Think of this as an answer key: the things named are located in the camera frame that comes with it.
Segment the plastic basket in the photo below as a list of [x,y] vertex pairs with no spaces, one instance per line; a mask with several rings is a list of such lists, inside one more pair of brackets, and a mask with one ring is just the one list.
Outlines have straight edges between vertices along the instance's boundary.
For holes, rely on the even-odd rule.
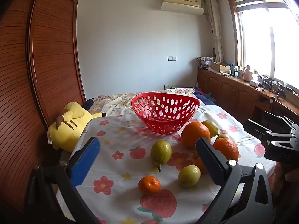
[[197,111],[196,98],[169,93],[141,93],[131,101],[137,116],[159,134],[169,135],[180,130]]

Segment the small orange fruit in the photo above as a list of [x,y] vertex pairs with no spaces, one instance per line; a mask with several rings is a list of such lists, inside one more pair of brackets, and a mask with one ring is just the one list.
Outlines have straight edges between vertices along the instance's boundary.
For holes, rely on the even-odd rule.
[[239,150],[236,143],[228,138],[218,138],[215,140],[213,147],[216,150],[221,151],[227,160],[234,159],[238,161],[239,159]]
[[200,157],[195,160],[194,164],[199,167],[201,173],[207,173],[207,169],[205,168],[204,163],[202,162]]
[[161,184],[159,179],[154,176],[145,176],[140,179],[138,183],[138,188],[141,193],[146,195],[153,195],[156,194],[160,188]]
[[189,149],[194,149],[197,139],[201,137],[210,140],[210,131],[204,124],[199,122],[187,124],[181,134],[182,143]]
[[193,152],[193,157],[194,157],[194,159],[198,159],[198,158],[199,158],[199,156],[198,156],[198,154],[197,154],[197,151],[194,151],[194,152]]

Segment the stuffed animal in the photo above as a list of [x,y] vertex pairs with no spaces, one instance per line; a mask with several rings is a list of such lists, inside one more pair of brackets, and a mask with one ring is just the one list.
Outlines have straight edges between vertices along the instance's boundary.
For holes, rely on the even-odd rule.
[[51,124],[47,136],[48,144],[54,149],[64,149],[72,152],[87,123],[94,118],[106,116],[105,113],[91,115],[76,102],[70,102],[63,108],[66,113],[56,118]]

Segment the beige curtain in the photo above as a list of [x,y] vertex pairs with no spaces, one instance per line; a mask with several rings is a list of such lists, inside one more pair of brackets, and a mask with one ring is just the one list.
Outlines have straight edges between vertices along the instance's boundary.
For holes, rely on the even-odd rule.
[[216,61],[224,62],[223,51],[221,46],[221,26],[218,4],[216,0],[205,0],[207,4],[207,11],[209,13],[210,22],[213,29],[215,39]]

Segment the silver bolt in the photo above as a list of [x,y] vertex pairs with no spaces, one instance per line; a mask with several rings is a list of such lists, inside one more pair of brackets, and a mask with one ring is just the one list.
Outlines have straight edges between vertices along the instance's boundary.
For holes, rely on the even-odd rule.
[[236,166],[237,162],[234,159],[230,159],[230,160],[228,160],[228,164],[231,166]]
[[35,165],[33,166],[33,169],[34,169],[34,170],[38,170],[38,169],[40,169],[40,165],[39,165],[39,164],[35,164]]
[[65,167],[66,165],[68,165],[68,161],[67,160],[62,160],[59,163],[60,166]]
[[264,168],[264,165],[261,164],[260,162],[258,162],[258,163],[257,163],[257,167],[258,167],[259,169],[263,169],[263,168]]

